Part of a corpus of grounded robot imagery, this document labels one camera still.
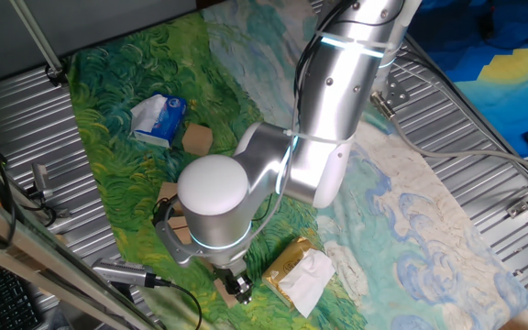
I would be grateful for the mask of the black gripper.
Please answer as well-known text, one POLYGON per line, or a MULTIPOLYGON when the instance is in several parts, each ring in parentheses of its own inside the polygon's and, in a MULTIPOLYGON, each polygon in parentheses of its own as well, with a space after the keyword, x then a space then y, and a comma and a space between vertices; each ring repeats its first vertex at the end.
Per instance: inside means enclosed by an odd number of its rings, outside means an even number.
POLYGON ((253 284, 246 263, 235 263, 228 268, 214 267, 214 274, 222 281, 226 292, 236 296, 239 303, 249 304, 252 301, 253 284))

